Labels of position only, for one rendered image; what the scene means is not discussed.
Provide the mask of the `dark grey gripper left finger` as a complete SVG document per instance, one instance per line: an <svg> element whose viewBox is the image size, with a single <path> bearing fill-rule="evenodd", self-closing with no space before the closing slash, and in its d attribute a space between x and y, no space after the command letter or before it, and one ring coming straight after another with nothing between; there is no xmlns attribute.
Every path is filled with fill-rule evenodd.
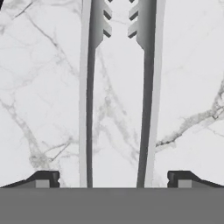
<svg viewBox="0 0 224 224"><path fill-rule="evenodd" d="M59 188L59 171L36 171L29 178L4 185L3 188Z"/></svg>

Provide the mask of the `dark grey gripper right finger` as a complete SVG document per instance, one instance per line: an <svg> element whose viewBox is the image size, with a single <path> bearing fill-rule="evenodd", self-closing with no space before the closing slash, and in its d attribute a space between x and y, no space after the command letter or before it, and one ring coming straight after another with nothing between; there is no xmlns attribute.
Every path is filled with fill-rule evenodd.
<svg viewBox="0 0 224 224"><path fill-rule="evenodd" d="M224 188L224 185L201 179L191 171L168 171L167 178L168 188Z"/></svg>

